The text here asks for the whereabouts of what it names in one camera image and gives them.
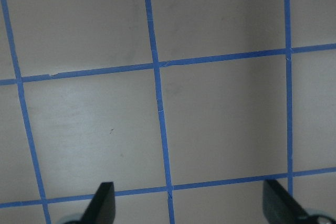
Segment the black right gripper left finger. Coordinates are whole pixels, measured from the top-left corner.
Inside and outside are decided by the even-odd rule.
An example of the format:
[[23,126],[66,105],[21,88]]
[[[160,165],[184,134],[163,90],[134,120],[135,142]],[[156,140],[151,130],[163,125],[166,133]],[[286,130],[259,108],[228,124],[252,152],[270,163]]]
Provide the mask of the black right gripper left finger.
[[79,223],[114,223],[116,216],[115,203],[114,183],[101,183]]

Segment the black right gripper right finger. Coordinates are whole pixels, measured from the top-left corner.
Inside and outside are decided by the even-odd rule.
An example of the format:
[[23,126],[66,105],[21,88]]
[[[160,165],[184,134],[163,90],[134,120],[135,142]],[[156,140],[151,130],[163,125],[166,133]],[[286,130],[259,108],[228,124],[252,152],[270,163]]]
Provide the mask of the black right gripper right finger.
[[268,223],[309,223],[308,213],[277,180],[265,180],[262,188],[263,214]]

